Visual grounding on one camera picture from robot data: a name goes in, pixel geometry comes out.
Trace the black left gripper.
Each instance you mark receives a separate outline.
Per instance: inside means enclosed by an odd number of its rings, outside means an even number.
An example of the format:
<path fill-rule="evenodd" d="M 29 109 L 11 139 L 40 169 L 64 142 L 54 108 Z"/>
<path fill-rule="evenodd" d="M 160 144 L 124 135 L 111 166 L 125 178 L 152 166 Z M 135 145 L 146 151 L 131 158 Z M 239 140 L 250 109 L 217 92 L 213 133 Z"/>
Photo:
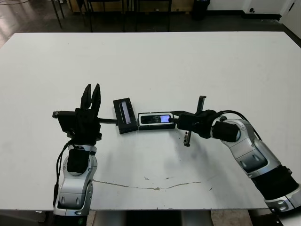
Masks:
<path fill-rule="evenodd" d="M 76 144 L 96 144 L 102 139 L 101 124 L 118 125 L 116 119 L 99 118 L 101 105 L 100 85 L 96 87 L 91 96 L 91 84 L 88 84 L 83 92 L 80 108 L 75 109 L 75 121 L 67 131 L 67 137 Z"/>

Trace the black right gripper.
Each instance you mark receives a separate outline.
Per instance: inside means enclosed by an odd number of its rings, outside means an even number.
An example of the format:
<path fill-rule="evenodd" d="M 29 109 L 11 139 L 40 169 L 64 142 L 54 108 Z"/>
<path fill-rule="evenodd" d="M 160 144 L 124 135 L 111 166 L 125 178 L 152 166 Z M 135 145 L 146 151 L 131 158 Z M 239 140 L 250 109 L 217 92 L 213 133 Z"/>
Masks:
<path fill-rule="evenodd" d="M 210 117 L 213 116 L 213 110 L 209 110 L 208 112 L 203 111 L 203 106 L 205 102 L 206 96 L 199 96 L 198 104 L 197 104 L 197 112 L 192 115 L 188 114 L 187 111 L 170 111 L 170 113 L 174 116 L 180 116 L 181 114 L 185 115 L 185 119 L 188 120 L 187 125 L 189 129 L 186 130 L 184 136 L 184 146 L 190 146 L 190 139 L 192 132 L 199 134 L 201 138 L 209 139 L 210 138 L 210 128 L 209 125 Z M 171 118 L 171 122 L 178 124 L 178 119 Z"/>

